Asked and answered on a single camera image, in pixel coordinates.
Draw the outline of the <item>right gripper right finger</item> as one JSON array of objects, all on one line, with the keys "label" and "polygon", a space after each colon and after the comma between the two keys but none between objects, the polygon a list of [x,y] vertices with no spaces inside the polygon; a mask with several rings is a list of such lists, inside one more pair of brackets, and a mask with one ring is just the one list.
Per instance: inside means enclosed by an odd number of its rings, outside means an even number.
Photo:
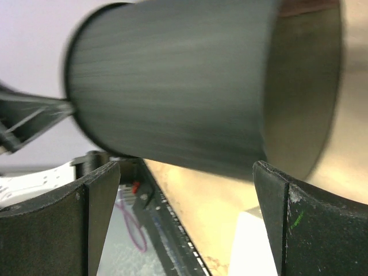
[{"label": "right gripper right finger", "polygon": [[367,205],[266,162],[253,178],[278,275],[367,275]]}]

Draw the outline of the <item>large black bucket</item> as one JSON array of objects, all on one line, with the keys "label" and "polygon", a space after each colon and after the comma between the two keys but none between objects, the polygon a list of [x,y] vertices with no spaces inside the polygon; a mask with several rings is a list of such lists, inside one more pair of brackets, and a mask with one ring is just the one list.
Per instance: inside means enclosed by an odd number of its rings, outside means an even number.
[{"label": "large black bucket", "polygon": [[74,119],[97,146],[237,179],[264,160],[305,179],[331,133],[339,1],[114,3],[64,62]]}]

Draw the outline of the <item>white plastic basket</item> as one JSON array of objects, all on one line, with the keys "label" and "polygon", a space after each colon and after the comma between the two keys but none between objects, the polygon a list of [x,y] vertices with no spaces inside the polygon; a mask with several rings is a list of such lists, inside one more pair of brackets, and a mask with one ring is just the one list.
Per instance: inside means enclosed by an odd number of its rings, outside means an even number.
[{"label": "white plastic basket", "polygon": [[277,276],[260,207],[241,212],[232,245],[229,276]]}]

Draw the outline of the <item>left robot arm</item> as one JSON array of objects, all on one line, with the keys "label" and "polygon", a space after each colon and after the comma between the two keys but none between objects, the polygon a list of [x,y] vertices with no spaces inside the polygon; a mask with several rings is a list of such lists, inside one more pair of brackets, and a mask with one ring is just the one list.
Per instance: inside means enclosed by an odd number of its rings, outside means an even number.
[{"label": "left robot arm", "polygon": [[[24,94],[1,85],[1,153],[19,151],[73,112],[67,101]],[[1,210],[64,186],[108,161],[108,154],[91,151],[49,170],[3,175]]]}]

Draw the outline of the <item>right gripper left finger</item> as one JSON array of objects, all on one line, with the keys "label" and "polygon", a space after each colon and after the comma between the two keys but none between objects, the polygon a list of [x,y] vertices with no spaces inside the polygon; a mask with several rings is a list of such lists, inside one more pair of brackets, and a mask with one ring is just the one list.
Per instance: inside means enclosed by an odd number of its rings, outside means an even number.
[{"label": "right gripper left finger", "polygon": [[1,275],[96,275],[119,181],[109,162],[1,210]]}]

